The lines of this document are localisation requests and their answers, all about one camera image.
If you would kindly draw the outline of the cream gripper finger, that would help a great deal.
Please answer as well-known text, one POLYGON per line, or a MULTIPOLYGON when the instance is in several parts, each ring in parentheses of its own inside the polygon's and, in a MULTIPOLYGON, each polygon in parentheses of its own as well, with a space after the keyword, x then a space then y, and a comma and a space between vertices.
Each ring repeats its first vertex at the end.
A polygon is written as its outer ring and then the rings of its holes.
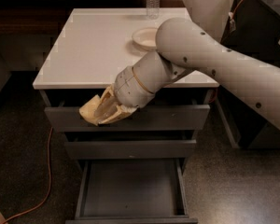
POLYGON ((127 107, 125 105, 111 104, 108 106, 100 105, 96 109, 96 118, 98 124, 110 124, 116 121, 128 118, 136 111, 136 107, 127 107))
POLYGON ((100 104, 94 111, 94 116, 98 119, 107 119, 117 111, 118 99, 114 95, 113 86, 105 89, 100 104))

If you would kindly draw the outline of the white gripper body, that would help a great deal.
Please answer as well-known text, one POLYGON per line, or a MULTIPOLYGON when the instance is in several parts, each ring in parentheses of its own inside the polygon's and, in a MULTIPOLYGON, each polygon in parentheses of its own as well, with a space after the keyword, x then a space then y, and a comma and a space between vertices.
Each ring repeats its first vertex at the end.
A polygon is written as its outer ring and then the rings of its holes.
POLYGON ((137 108, 143 108, 155 97, 153 93, 141 87, 131 66, 117 75, 114 82, 114 95, 121 104, 137 108))

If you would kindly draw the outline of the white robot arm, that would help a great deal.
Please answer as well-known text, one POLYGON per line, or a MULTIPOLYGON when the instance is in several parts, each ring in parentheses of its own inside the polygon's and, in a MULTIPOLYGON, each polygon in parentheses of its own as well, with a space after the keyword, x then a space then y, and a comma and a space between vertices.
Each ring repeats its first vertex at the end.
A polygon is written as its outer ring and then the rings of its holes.
POLYGON ((122 105, 142 108, 162 87, 198 70, 280 130, 280 68, 227 49, 194 22, 165 21, 156 49, 120 72, 113 93, 94 112, 101 123, 122 105))

